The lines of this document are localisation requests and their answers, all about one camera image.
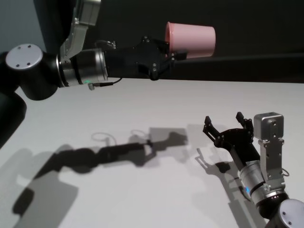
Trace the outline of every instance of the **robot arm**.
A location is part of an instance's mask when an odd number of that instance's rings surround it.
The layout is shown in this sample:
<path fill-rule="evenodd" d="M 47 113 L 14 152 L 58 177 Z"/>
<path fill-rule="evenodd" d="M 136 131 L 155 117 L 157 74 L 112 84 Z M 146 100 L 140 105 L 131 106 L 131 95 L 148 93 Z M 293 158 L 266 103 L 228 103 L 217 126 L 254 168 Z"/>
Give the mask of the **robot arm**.
<path fill-rule="evenodd" d="M 170 52 L 169 42 L 144 36 L 134 47 L 83 50 L 86 32 L 97 21 L 101 0 L 78 0 L 69 36 L 57 55 L 44 53 L 34 44 L 22 44 L 0 55 L 0 148 L 25 117 L 26 104 L 15 93 L 20 86 L 31 100 L 51 97 L 59 87 L 88 84 L 111 86 L 108 77 L 138 77 L 158 80 L 171 71 L 187 52 Z"/>
<path fill-rule="evenodd" d="M 207 116 L 203 132 L 219 148 L 228 150 L 235 162 L 240 179 L 260 215 L 269 219 L 267 228 L 302 227 L 304 203 L 289 199 L 285 192 L 282 169 L 284 118 L 277 113 L 259 114 L 244 119 L 237 114 L 242 129 L 219 133 Z M 259 139 L 260 155 L 254 148 L 253 137 Z"/>

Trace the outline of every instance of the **white table surface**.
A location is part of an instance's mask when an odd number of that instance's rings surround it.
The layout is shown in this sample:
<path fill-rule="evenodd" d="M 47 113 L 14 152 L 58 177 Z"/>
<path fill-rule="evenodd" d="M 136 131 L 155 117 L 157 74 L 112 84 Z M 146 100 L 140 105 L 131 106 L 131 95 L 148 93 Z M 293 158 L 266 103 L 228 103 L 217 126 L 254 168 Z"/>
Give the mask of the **white table surface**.
<path fill-rule="evenodd" d="M 238 111 L 246 118 L 284 115 L 286 191 L 304 201 L 304 85 L 124 79 L 92 92 L 62 88 L 40 102 L 18 93 L 28 111 L 0 151 L 0 227 L 261 227 L 234 180 L 235 166 L 221 173 L 215 165 L 231 162 L 229 153 L 202 133 L 206 115 L 220 131 L 240 127 Z M 33 180 L 55 152 L 97 153 L 148 137 L 158 151 L 143 166 L 118 161 L 86 173 L 63 167 Z"/>

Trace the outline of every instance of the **dark gray wall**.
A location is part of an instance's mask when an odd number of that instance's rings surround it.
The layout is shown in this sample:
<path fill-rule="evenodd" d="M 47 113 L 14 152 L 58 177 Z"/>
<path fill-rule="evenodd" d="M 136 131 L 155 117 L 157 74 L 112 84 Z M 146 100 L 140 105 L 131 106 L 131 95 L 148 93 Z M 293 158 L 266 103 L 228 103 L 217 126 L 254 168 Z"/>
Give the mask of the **dark gray wall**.
<path fill-rule="evenodd" d="M 33 0 L 0 0 L 0 53 L 22 43 L 45 50 Z"/>
<path fill-rule="evenodd" d="M 113 39 L 136 44 L 142 35 L 164 39 L 167 21 L 214 26 L 217 56 L 304 51 L 302 0 L 104 0 L 87 45 Z"/>

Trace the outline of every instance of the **pink cup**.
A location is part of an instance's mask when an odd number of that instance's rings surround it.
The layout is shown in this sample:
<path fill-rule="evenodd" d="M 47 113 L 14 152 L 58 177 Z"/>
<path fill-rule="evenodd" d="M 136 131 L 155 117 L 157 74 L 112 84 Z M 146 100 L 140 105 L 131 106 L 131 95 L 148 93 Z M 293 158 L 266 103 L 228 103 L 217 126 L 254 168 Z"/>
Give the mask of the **pink cup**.
<path fill-rule="evenodd" d="M 187 50 L 187 58 L 212 56 L 215 49 L 213 27 L 167 23 L 166 38 L 170 52 Z"/>

